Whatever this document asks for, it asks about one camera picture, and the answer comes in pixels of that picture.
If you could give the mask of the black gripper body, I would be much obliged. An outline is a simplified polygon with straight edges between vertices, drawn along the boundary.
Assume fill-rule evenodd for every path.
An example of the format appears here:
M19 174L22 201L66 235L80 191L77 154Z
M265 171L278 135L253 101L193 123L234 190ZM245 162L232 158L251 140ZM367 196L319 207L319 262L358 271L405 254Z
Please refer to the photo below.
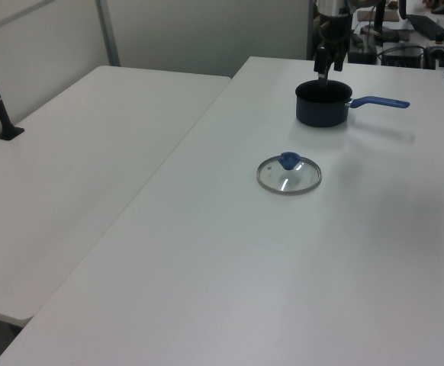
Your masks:
M323 47L329 52L346 48L349 45L351 34L351 15L327 16L321 14L319 32L323 40Z

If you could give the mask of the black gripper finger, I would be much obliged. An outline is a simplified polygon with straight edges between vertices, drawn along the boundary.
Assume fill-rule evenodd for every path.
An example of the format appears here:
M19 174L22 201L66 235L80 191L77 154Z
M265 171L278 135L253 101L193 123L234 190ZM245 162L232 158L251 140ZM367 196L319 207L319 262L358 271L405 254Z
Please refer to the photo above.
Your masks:
M314 71L317 74L317 85L320 88L325 88L327 86L327 57L327 49L325 47L318 47L315 53Z
M343 64L348 52L348 41L341 40L337 42L333 47L333 69L336 72L341 72L343 70Z

